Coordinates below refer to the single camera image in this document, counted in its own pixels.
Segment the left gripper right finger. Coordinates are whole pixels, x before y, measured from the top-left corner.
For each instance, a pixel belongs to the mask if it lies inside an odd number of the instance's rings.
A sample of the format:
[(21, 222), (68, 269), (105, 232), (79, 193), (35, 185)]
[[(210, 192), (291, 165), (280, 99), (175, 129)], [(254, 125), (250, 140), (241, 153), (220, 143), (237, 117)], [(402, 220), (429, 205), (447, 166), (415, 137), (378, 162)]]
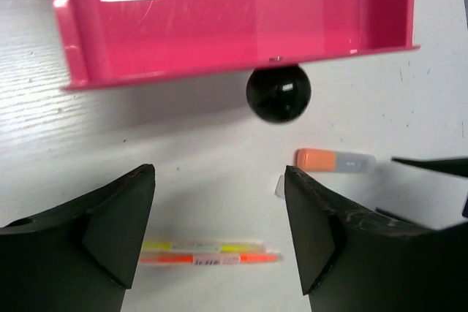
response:
[(467, 224), (429, 229), (370, 210), (297, 167), (284, 195), (313, 311), (465, 311)]

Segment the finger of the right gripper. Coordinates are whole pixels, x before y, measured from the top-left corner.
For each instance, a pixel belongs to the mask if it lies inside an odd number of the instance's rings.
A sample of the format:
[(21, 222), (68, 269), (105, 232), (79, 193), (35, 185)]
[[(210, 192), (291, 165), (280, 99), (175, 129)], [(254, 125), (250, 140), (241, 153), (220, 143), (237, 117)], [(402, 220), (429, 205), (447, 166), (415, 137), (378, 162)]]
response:
[(379, 214), (381, 222), (387, 227), (395, 227), (399, 230), (434, 230), (434, 228), (428, 227), (422, 223), (413, 221), (389, 210), (376, 208), (376, 213)]
[(466, 177), (468, 173), (467, 158), (415, 160), (393, 157), (391, 161), (452, 176)]

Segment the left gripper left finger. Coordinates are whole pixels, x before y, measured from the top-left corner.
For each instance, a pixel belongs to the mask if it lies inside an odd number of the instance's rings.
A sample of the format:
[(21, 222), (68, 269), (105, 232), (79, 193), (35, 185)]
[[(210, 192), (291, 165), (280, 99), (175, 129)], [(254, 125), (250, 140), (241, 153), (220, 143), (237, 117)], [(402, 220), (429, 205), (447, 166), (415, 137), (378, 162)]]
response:
[(1, 228), (2, 311), (119, 311), (156, 187), (143, 164), (76, 199)]

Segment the pink top drawer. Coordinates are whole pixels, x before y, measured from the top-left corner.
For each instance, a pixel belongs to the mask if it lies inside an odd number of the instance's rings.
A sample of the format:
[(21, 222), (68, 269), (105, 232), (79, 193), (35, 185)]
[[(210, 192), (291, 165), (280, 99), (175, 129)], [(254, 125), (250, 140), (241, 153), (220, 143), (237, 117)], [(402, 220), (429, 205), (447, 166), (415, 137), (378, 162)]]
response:
[(415, 0), (51, 0), (71, 89), (411, 50)]

